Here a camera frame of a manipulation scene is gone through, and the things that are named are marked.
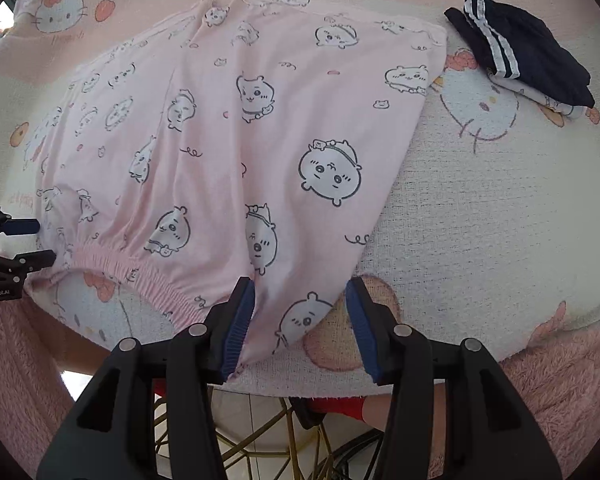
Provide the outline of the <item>pink cartoon print pants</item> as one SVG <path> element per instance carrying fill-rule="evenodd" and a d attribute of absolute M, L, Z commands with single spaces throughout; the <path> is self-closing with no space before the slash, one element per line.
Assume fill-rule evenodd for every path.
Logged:
<path fill-rule="evenodd" d="M 291 347 L 346 287 L 411 143 L 446 30 L 323 0 L 202 0 L 80 66 L 29 148 L 33 281 L 134 289 L 177 328 L 238 278 L 240 365 Z"/>

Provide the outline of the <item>pink fluffy right sleeve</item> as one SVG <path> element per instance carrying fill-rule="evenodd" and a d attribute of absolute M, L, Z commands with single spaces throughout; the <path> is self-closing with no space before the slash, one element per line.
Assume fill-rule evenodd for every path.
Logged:
<path fill-rule="evenodd" d="M 570 476 L 600 438 L 600 328 L 557 333 L 501 368 Z"/>

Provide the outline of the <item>pink fluffy sleeve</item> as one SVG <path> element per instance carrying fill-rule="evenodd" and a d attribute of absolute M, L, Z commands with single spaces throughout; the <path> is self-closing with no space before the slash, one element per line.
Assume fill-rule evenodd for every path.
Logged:
<path fill-rule="evenodd" d="M 600 438 L 600 328 L 557 333 L 501 368 L 570 476 Z"/>
<path fill-rule="evenodd" d="M 0 302 L 0 440 L 30 477 L 73 406 L 61 373 L 94 374 L 108 354 L 28 297 Z"/>

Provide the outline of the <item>pink fluffy left sleeve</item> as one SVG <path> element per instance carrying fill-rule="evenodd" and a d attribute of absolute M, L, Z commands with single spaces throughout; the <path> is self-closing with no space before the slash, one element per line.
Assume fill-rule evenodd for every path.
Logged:
<path fill-rule="evenodd" d="M 0 440 L 30 477 L 73 406 L 61 373 L 94 374 L 108 354 L 28 297 L 0 302 Z"/>

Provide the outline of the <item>red sock foot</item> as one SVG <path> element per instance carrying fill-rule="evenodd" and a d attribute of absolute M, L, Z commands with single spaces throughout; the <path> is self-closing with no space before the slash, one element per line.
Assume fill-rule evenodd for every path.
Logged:
<path fill-rule="evenodd" d="M 353 398 L 316 398 L 309 400 L 309 409 L 317 414 L 340 414 L 363 420 L 364 396 Z"/>

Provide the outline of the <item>pink Hello Kitty sofa cover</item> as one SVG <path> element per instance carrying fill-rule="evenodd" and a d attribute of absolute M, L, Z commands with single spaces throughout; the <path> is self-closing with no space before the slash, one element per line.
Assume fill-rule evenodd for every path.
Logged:
<path fill-rule="evenodd" d="M 140 33 L 199 0 L 18 0 L 0 40 L 0 205 L 34 213 L 40 151 L 76 66 L 142 46 Z M 463 0 L 335 0 L 442 23 Z M 373 232 L 349 234 L 407 322 L 498 359 L 554 330 L 600 323 L 600 6 L 496 0 L 547 24 L 592 77 L 577 119 L 493 87 L 457 34 Z"/>

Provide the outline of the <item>folded navy striped garment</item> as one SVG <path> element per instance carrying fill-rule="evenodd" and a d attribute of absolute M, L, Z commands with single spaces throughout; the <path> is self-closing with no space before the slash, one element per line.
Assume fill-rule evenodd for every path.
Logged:
<path fill-rule="evenodd" d="M 494 0 L 464 0 L 444 11 L 490 81 L 562 116 L 595 106 L 591 75 L 528 11 Z"/>

